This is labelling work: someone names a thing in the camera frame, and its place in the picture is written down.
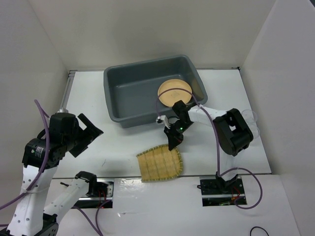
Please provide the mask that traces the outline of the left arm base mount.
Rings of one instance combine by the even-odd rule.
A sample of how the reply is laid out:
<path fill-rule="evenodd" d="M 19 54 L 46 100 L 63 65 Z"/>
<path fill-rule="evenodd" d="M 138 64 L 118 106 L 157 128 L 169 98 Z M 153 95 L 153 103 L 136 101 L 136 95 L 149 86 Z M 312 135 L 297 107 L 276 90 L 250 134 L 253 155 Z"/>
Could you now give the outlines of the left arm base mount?
<path fill-rule="evenodd" d="M 97 209 L 101 208 L 112 208 L 113 206 L 113 192 L 114 192 L 114 182 L 113 181 L 98 181 L 92 188 L 89 186 L 89 182 L 84 179 L 73 179 L 72 182 L 60 182 L 61 185 L 69 187 L 81 182 L 87 183 L 88 192 L 83 192 L 82 197 L 75 203 L 76 207 L 81 209 Z"/>

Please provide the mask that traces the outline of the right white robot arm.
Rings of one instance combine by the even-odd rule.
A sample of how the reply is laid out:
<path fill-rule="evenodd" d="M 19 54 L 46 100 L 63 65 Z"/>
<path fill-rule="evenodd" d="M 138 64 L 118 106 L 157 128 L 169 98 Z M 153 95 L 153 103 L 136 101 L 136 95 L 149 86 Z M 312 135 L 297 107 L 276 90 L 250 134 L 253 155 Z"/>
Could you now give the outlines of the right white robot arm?
<path fill-rule="evenodd" d="M 184 132 L 193 123 L 212 127 L 217 149 L 216 189 L 227 193 L 238 177 L 234 158 L 253 141 L 253 133 L 242 114 L 235 108 L 221 111 L 196 103 L 186 105 L 181 100 L 173 105 L 172 110 L 178 118 L 174 123 L 169 123 L 165 116 L 158 118 L 164 123 L 168 149 L 173 150 L 183 142 Z"/>

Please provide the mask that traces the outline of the woven bamboo tray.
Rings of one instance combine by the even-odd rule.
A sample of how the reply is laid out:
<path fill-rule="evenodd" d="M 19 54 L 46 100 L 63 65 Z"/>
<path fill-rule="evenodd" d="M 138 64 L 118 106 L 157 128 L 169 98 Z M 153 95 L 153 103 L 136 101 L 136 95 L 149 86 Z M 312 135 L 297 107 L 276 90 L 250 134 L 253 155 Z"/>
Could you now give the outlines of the woven bamboo tray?
<path fill-rule="evenodd" d="M 159 145 L 136 155 L 142 182 L 168 181 L 183 172 L 183 159 L 177 148 Z"/>

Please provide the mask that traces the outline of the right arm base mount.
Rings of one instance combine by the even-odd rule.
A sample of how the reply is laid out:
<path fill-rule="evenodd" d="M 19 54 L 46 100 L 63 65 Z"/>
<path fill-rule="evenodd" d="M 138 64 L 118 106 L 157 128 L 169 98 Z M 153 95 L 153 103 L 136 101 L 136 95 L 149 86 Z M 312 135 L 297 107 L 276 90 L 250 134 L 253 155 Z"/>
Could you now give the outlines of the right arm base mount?
<path fill-rule="evenodd" d="M 232 206 L 236 199 L 238 205 L 247 205 L 243 181 L 240 177 L 224 190 L 219 188 L 215 177 L 200 177 L 197 188 L 201 192 L 204 207 Z"/>

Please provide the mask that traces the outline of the clear plastic cup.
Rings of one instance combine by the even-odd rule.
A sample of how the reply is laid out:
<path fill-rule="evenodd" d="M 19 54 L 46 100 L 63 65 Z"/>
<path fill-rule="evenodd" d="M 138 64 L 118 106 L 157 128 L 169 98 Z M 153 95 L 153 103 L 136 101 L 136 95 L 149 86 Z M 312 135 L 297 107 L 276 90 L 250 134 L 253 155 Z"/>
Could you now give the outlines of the clear plastic cup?
<path fill-rule="evenodd" d="M 256 124 L 257 114 L 254 111 L 246 109 L 241 112 L 241 115 L 247 124 Z"/>

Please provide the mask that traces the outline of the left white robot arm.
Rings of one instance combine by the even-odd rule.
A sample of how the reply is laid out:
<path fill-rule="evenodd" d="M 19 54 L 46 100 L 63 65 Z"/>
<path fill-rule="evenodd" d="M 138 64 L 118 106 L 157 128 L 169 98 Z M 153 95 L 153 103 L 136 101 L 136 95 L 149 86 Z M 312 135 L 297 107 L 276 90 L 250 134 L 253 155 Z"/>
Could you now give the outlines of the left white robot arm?
<path fill-rule="evenodd" d="M 54 201 L 46 205 L 53 176 L 69 152 L 77 157 L 103 132 L 84 115 L 58 112 L 44 122 L 44 130 L 25 146 L 23 181 L 11 222 L 3 236 L 53 236 L 65 214 L 84 194 L 98 191 L 95 174 L 80 171 Z"/>

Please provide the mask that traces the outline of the tan wooden plate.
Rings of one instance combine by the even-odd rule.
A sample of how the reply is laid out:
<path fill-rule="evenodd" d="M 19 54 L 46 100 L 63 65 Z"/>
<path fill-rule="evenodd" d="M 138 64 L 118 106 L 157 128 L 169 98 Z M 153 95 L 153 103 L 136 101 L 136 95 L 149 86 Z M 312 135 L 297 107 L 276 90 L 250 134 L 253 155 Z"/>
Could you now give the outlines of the tan wooden plate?
<path fill-rule="evenodd" d="M 172 107 L 179 100 L 187 104 L 191 100 L 191 93 L 190 85 L 181 79 L 167 80 L 160 85 L 157 91 L 160 102 L 167 107 Z"/>

